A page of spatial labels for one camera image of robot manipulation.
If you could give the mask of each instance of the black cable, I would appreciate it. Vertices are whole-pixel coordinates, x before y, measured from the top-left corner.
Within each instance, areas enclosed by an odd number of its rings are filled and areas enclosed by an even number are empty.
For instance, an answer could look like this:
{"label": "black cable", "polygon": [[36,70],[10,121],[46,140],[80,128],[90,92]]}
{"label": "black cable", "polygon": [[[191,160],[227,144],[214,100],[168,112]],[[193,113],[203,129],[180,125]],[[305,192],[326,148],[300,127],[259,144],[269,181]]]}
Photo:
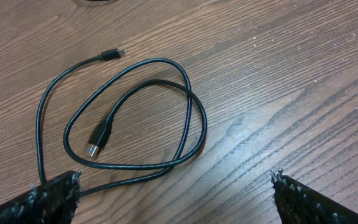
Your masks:
{"label": "black cable", "polygon": [[[42,152],[42,114],[43,114],[44,105],[45,105],[45,102],[47,100],[48,94],[50,93],[52,88],[64,76],[68,75],[70,72],[74,71],[75,69],[77,69],[77,68],[79,68],[79,67],[81,67],[83,65],[86,65],[87,63],[94,62],[94,61],[97,61],[97,60],[106,60],[107,61],[107,60],[112,60],[112,59],[115,59],[115,58],[121,58],[122,53],[123,53],[123,51],[120,51],[118,49],[114,49],[114,50],[103,52],[103,53],[101,53],[100,55],[98,55],[96,57],[92,57],[92,58],[89,58],[88,60],[80,62],[80,63],[72,66],[71,68],[65,70],[63,73],[61,73],[47,87],[44,95],[41,98],[39,108],[38,108],[38,112],[37,112],[37,120],[36,120],[36,141],[37,141],[37,155],[38,155],[38,170],[39,170],[39,176],[40,176],[40,181],[41,181],[42,185],[47,182],[47,178],[45,176],[44,159],[43,159],[43,152]],[[113,117],[117,113],[117,111],[121,107],[121,105],[130,96],[132,96],[135,92],[137,92],[138,90],[140,90],[140,89],[142,89],[144,87],[147,87],[147,86],[150,86],[150,85],[156,85],[156,84],[163,84],[163,85],[170,85],[172,87],[175,87],[175,88],[178,88],[178,89],[184,91],[188,95],[185,127],[183,129],[183,133],[182,133],[182,136],[181,136],[181,139],[180,139],[178,149],[177,149],[172,161],[170,161],[170,162],[161,162],[161,163],[158,163],[158,164],[149,164],[149,165],[105,164],[105,163],[91,162],[91,161],[88,161],[86,159],[83,159],[83,158],[77,156],[73,152],[71,147],[70,147],[68,137],[69,137],[69,134],[70,134],[71,127],[74,125],[75,121],[82,114],[82,112],[84,112],[86,107],[88,107],[92,103],[92,101],[95,100],[105,89],[107,89],[110,85],[112,85],[115,81],[117,81],[123,75],[127,74],[128,72],[132,71],[133,69],[139,68],[139,67],[141,67],[143,65],[147,65],[149,63],[155,63],[155,62],[168,63],[168,64],[174,66],[176,69],[178,69],[179,72],[182,74],[183,78],[185,79],[186,87],[184,87],[182,85],[179,85],[179,84],[177,84],[175,82],[168,81],[168,80],[149,80],[149,81],[143,82],[140,85],[137,85],[133,89],[129,90],[124,96],[122,96],[121,99],[119,99],[117,101],[117,103],[114,105],[113,109],[111,110],[111,112],[107,116],[107,118],[101,124],[103,124],[102,126],[104,128],[106,128],[106,126],[108,128],[111,128],[111,123],[112,123]],[[182,150],[185,147],[185,143],[186,143],[189,127],[190,127],[191,102],[192,102],[192,100],[194,100],[194,102],[196,103],[196,105],[197,105],[197,107],[198,107],[198,109],[200,111],[200,114],[201,114],[201,122],[202,122],[201,135],[200,135],[200,138],[199,138],[196,146],[190,152],[188,152],[184,156],[180,157],[181,153],[182,153]],[[122,72],[118,73],[115,77],[110,79],[102,87],[100,87],[100,89],[98,89],[95,93],[93,93],[93,95],[91,97],[89,97],[85,101],[85,103],[78,109],[78,111],[73,115],[71,120],[68,122],[68,124],[66,126],[66,129],[65,129],[65,132],[64,132],[64,135],[63,135],[63,145],[64,145],[64,148],[65,148],[67,154],[72,159],[74,159],[76,162],[78,162],[78,163],[80,163],[80,164],[82,164],[84,166],[88,166],[88,167],[92,167],[92,168],[97,168],[97,169],[117,169],[117,170],[154,170],[154,169],[162,169],[162,170],[160,170],[160,171],[158,171],[156,173],[153,173],[153,174],[145,175],[145,176],[142,176],[142,177],[136,177],[136,178],[132,178],[132,179],[115,181],[115,182],[104,184],[104,185],[101,185],[101,186],[98,186],[98,187],[94,187],[94,188],[89,189],[89,190],[85,190],[84,192],[81,193],[81,196],[85,196],[85,195],[92,194],[92,193],[100,191],[100,190],[109,189],[109,188],[117,187],[117,186],[120,186],[120,185],[136,184],[136,183],[139,183],[139,182],[152,180],[152,179],[155,179],[155,178],[158,178],[158,177],[161,177],[161,176],[165,175],[166,173],[171,171],[175,165],[178,165],[178,164],[180,164],[182,162],[185,162],[186,160],[188,160],[189,158],[194,156],[201,149],[201,147],[202,147],[202,145],[203,145],[203,143],[205,141],[206,131],[207,131],[207,119],[206,119],[205,110],[204,110],[203,105],[201,104],[200,100],[191,91],[190,80],[188,78],[188,75],[184,71],[184,69],[179,64],[177,64],[176,62],[174,62],[172,60],[165,59],[165,58],[151,58],[151,59],[147,59],[147,60],[138,62],[138,63],[136,63],[134,65],[131,65],[130,67],[126,68]]]}

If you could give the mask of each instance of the brown wood grain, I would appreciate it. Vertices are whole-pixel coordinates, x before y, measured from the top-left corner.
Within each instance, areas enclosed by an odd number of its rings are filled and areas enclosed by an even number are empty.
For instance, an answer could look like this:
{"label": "brown wood grain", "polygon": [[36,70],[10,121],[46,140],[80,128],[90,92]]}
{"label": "brown wood grain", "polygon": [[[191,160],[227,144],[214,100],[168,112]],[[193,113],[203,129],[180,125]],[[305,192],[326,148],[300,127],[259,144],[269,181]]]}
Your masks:
{"label": "brown wood grain", "polygon": [[[73,223],[280,223],[270,170],[358,212],[358,1],[0,0],[0,203],[39,184],[35,114],[64,69],[120,47],[53,92],[44,122],[47,177],[83,169],[84,189],[145,172],[97,170],[62,146],[73,113],[99,86],[139,60],[166,57],[188,72],[208,115],[203,152],[159,179],[83,198]],[[83,157],[90,132],[134,85],[183,83],[150,65],[106,90],[73,127]],[[98,162],[168,161],[186,96],[146,88],[124,103]],[[200,133],[193,110],[186,149]]]}

